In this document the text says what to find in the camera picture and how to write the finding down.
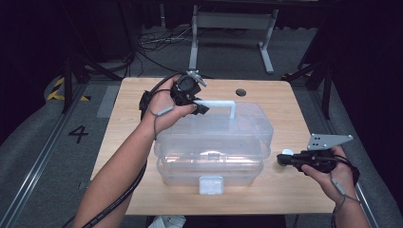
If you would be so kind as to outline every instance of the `painted number 4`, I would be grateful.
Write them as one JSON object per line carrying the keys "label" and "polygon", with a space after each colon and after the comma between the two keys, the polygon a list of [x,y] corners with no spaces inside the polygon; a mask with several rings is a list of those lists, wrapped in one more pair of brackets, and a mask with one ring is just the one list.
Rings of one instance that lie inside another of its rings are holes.
{"label": "painted number 4", "polygon": [[88,133],[84,132],[86,130],[86,127],[81,125],[77,127],[76,129],[72,130],[70,133],[68,133],[69,136],[78,136],[77,143],[80,143],[81,138],[83,136],[88,135]]}

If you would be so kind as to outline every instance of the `clear plastic storage box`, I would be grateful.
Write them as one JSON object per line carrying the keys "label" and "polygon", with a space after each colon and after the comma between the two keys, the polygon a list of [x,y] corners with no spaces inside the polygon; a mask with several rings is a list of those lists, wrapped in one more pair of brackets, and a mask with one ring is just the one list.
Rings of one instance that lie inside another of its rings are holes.
{"label": "clear plastic storage box", "polygon": [[258,104],[201,103],[210,107],[206,114],[187,115],[157,137],[154,151],[163,182],[251,184],[270,155],[272,125]]}

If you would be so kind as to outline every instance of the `wooden table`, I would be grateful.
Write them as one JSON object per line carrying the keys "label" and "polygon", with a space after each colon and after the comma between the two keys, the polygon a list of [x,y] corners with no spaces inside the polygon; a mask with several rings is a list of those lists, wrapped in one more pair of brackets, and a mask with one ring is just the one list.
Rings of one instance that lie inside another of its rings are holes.
{"label": "wooden table", "polygon": [[[95,163],[92,178],[140,121],[139,100],[161,78],[124,79]],[[144,178],[133,193],[128,215],[259,215],[331,213],[334,204],[319,185],[292,166],[277,164],[284,148],[299,152],[310,138],[290,85],[286,82],[205,80],[197,96],[203,100],[257,103],[274,127],[272,152],[250,186],[224,187],[224,194],[202,196],[198,186],[168,186],[156,169],[153,149]],[[246,90],[240,97],[235,91]]]}

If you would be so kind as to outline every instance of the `box handle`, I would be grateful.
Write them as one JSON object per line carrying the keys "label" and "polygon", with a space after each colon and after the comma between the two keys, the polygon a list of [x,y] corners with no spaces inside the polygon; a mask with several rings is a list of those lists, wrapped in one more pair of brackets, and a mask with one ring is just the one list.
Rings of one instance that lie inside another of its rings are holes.
{"label": "box handle", "polygon": [[236,108],[236,103],[234,101],[205,101],[205,100],[195,100],[194,103],[197,103],[199,105],[206,105],[208,107],[211,106],[229,106],[231,107],[231,113],[229,118],[234,119],[235,118],[235,108]]}

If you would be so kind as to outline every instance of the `black round object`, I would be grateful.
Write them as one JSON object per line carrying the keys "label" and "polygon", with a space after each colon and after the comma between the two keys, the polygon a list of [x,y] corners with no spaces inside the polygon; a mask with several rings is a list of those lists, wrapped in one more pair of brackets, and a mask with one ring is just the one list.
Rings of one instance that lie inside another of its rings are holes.
{"label": "black round object", "polygon": [[178,89],[180,89],[181,91],[188,92],[195,87],[196,81],[189,76],[182,76],[178,80],[177,85],[178,85]]}

